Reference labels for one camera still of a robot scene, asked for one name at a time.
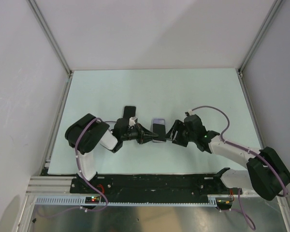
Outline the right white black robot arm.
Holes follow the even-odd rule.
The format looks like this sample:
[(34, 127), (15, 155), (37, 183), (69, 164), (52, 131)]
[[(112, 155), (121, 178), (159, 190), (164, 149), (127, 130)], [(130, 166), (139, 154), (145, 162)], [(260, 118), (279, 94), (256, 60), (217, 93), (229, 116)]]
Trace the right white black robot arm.
[(218, 132), (208, 131), (197, 115), (176, 120), (166, 138), (184, 147), (193, 142), (201, 152), (223, 156), (246, 168), (250, 179), (247, 188), (265, 200), (271, 201), (281, 192), (287, 194), (290, 172), (271, 147), (249, 148), (225, 140)]

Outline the purple phone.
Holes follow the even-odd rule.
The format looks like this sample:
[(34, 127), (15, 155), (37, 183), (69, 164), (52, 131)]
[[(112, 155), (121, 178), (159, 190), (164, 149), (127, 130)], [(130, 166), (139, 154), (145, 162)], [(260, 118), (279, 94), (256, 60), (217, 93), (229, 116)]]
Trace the purple phone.
[(164, 124), (165, 125), (165, 119), (163, 119), (163, 118), (154, 118), (154, 119), (152, 119), (152, 125), (153, 125), (153, 123), (158, 123), (158, 124)]

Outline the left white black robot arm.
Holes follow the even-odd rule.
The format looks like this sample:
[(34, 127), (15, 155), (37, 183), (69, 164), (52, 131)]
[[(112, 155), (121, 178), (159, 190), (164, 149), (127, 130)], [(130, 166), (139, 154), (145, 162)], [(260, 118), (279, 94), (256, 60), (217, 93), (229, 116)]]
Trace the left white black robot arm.
[(119, 118), (113, 129), (100, 118), (87, 114), (65, 132), (65, 139), (75, 150), (78, 175), (82, 177), (81, 188), (87, 193), (97, 189), (97, 180), (94, 178), (97, 171), (94, 168), (93, 150), (102, 145), (115, 153), (122, 148), (125, 141), (136, 140), (140, 145), (159, 138), (159, 134), (150, 131), (137, 122), (137, 118)]

